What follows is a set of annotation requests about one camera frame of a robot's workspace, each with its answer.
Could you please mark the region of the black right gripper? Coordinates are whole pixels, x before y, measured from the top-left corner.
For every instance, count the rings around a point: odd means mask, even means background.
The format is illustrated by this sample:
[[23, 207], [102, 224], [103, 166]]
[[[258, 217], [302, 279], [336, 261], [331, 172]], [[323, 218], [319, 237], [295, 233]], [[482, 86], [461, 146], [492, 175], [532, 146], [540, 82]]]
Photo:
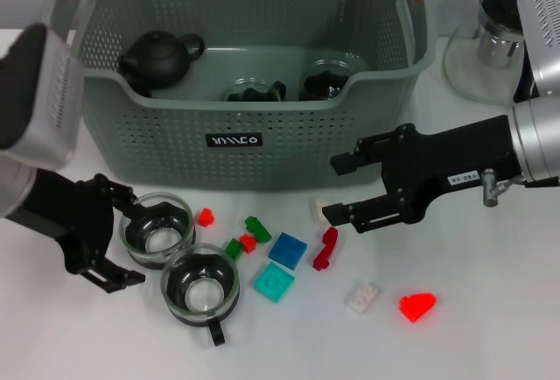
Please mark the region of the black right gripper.
[[432, 135], [405, 124], [395, 131], [360, 138], [351, 153], [331, 157], [337, 175], [368, 165], [381, 166], [387, 195], [322, 207], [322, 215], [332, 226], [351, 224], [362, 234], [401, 222], [417, 223], [436, 198], [481, 184], [481, 178], [452, 183], [452, 176], [493, 170], [502, 181], [521, 174], [506, 116]]

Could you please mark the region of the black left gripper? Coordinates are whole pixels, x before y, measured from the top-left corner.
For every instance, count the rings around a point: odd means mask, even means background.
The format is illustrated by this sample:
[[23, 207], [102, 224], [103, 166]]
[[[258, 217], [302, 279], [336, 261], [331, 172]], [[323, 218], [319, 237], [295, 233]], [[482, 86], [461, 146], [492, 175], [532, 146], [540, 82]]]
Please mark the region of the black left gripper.
[[145, 275], [106, 258], [112, 237], [114, 211], [138, 216], [137, 197], [130, 186], [98, 173], [73, 182], [56, 172], [39, 170], [23, 203], [8, 219], [55, 240], [66, 270], [82, 276], [106, 293], [145, 281]]

